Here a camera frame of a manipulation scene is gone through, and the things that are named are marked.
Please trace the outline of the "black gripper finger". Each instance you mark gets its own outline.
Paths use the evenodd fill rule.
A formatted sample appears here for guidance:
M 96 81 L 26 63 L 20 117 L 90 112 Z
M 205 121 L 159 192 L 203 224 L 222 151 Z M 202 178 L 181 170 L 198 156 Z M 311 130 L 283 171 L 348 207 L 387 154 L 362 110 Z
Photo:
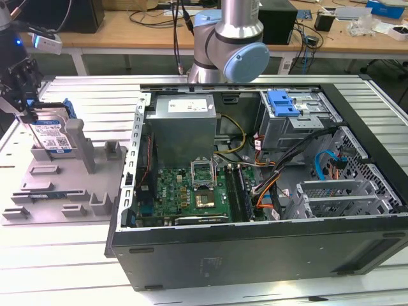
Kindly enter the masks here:
M 19 82 L 22 85 L 22 104 L 24 106 L 23 114 L 20 115 L 23 123 L 31 124 L 38 119 L 38 116 L 32 110 L 32 103 L 38 103 L 38 89 L 41 87 L 43 75 L 38 69 L 36 59 L 29 58 L 27 68 L 9 70 L 6 72 L 6 83 Z
M 1 82 L 1 110 L 6 113 L 23 114 L 22 85 L 19 82 Z

